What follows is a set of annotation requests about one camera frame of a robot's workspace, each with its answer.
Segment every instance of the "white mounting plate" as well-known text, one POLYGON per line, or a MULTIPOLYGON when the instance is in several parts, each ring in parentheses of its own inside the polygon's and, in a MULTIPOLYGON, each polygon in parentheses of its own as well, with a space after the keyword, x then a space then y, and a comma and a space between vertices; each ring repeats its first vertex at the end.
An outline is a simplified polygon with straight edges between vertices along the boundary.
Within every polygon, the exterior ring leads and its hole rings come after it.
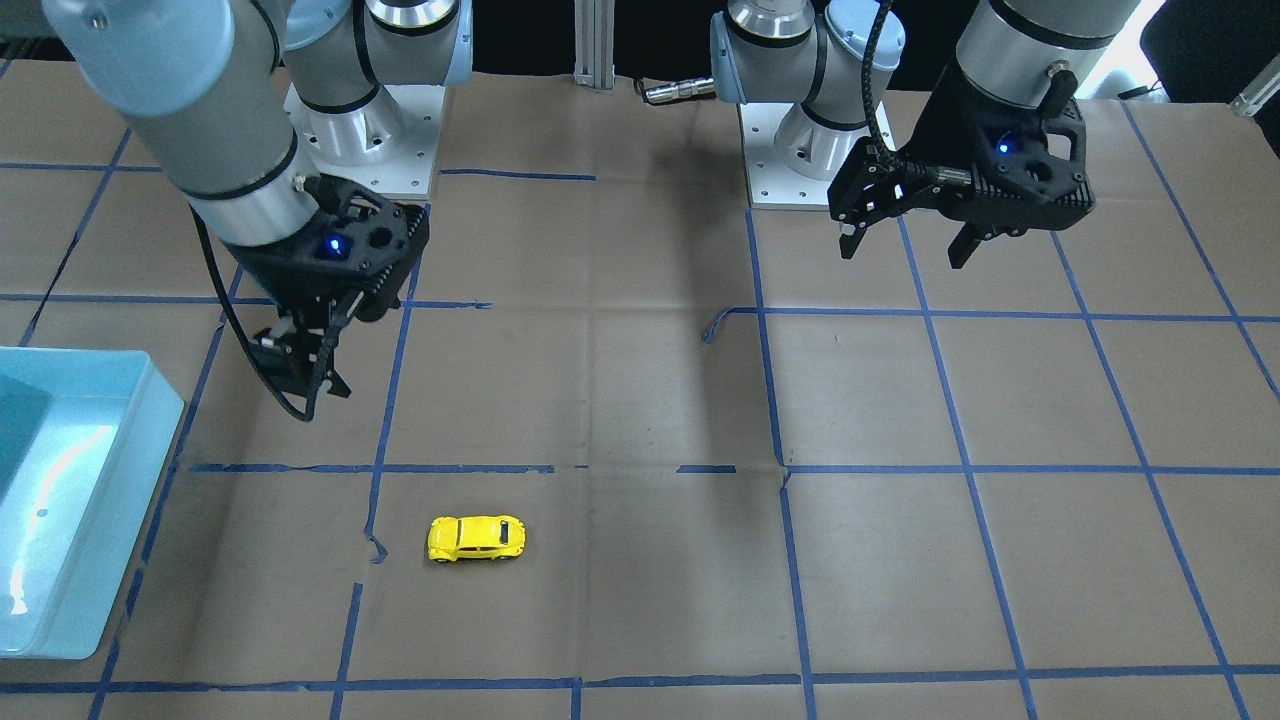
MULTIPOLYGON (((430 200, 444 122, 445 88, 439 85, 388 85, 387 90, 399 102, 404 127, 408 128, 401 140, 399 154, 372 165, 330 165, 314 155, 312 160, 321 173, 356 181, 392 200, 430 200)), ((284 109, 298 137, 306 138, 311 133, 307 113, 301 111, 302 100, 292 85, 284 109)))
MULTIPOLYGON (((790 102, 750 102, 739 105, 742 123, 742 156, 746 163, 746 188, 751 195, 751 208, 760 210, 827 210, 829 181, 817 181, 801 176, 782 161, 773 149, 773 136, 782 124, 790 102)), ((888 128, 884 105, 876 109, 884 142, 893 150, 893 133, 888 128)), ((865 129, 858 135, 867 135, 865 129)))

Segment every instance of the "yellow toy car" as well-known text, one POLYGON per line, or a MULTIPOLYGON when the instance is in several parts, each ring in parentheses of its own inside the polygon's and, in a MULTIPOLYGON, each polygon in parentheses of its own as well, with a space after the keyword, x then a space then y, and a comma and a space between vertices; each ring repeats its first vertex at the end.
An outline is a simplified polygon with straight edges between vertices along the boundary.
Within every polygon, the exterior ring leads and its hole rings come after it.
POLYGON ((525 524, 511 515, 448 515, 431 520, 426 533, 426 559, 509 560, 525 552, 525 524))

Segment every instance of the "light blue plastic bin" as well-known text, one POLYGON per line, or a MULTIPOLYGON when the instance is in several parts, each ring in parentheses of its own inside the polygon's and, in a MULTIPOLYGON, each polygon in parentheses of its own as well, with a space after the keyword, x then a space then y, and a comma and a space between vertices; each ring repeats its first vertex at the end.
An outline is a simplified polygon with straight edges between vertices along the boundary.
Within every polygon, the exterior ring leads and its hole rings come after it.
POLYGON ((146 352, 0 347, 0 657, 97 650, 182 409, 146 352))

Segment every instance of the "light blue joint cover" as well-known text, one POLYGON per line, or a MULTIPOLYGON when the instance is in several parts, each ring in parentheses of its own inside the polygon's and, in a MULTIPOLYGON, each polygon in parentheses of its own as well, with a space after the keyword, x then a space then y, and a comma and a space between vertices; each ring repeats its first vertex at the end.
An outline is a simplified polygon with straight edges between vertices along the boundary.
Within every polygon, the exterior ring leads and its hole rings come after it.
POLYGON ((284 49, 306 47, 324 37, 342 22, 351 9, 351 0, 293 0, 285 20, 284 49))
POLYGON ((746 102, 742 78, 733 61, 733 45, 730 44, 728 27, 724 26, 724 13, 712 15, 712 78, 716 81, 717 97, 733 105, 746 102))
MULTIPOLYGON (((831 28, 831 35, 859 60, 867 54, 867 36, 872 33, 877 10, 879 3, 876 0, 831 0, 831 5, 827 5, 827 27, 831 28)), ((877 70, 897 69, 905 46, 906 29, 902 20, 890 13, 876 44, 872 67, 877 70)))
POLYGON ((84 81, 125 115, 192 105, 214 86, 236 42, 227 0, 42 0, 84 81))
POLYGON ((471 0, 462 0, 458 8, 458 32, 454 36, 453 58, 444 85, 461 85, 471 79, 471 0))

